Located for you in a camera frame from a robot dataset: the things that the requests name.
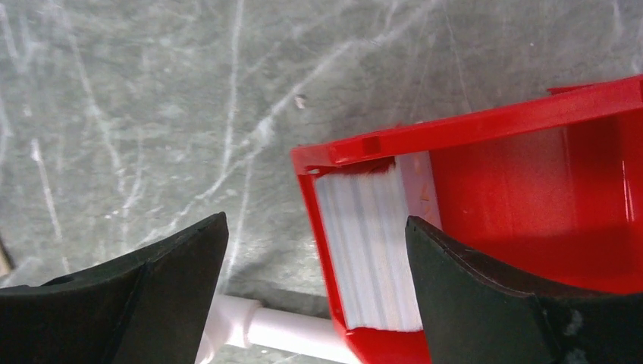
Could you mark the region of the white credit card stack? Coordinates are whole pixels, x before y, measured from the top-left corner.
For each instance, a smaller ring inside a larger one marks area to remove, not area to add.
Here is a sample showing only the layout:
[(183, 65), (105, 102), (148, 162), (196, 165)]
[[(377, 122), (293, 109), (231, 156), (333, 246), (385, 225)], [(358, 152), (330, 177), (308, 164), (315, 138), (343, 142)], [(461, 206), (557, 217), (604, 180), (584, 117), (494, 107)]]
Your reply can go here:
[(402, 158), (387, 171), (315, 182), (346, 327), (422, 330), (407, 256), (410, 215), (441, 226), (431, 163)]

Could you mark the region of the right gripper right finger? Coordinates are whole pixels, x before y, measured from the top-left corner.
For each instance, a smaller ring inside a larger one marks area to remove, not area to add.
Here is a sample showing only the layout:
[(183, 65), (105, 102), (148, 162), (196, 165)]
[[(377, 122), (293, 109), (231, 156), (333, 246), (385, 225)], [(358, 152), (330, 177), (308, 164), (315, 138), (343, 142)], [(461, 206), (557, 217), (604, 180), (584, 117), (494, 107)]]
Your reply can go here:
[(539, 277), (418, 216), (406, 248), (433, 363), (640, 363), (642, 295)]

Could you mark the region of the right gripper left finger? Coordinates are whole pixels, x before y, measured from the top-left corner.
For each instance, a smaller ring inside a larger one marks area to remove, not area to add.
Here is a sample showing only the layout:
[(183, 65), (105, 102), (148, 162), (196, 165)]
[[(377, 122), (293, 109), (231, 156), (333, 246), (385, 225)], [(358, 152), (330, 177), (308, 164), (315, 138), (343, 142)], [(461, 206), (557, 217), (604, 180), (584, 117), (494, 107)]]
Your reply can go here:
[(1, 291), (3, 363), (193, 363), (228, 242), (227, 217), (39, 286)]

